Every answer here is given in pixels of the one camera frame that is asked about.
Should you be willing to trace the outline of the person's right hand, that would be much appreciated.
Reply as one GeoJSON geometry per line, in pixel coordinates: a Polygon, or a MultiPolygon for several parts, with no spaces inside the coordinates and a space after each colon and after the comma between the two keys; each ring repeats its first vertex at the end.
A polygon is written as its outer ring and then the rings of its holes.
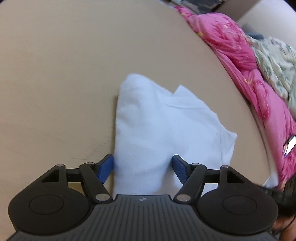
{"type": "Polygon", "coordinates": [[[290,217],[280,217],[273,225],[273,232],[280,234],[280,240],[295,240],[295,215],[290,217]]]}

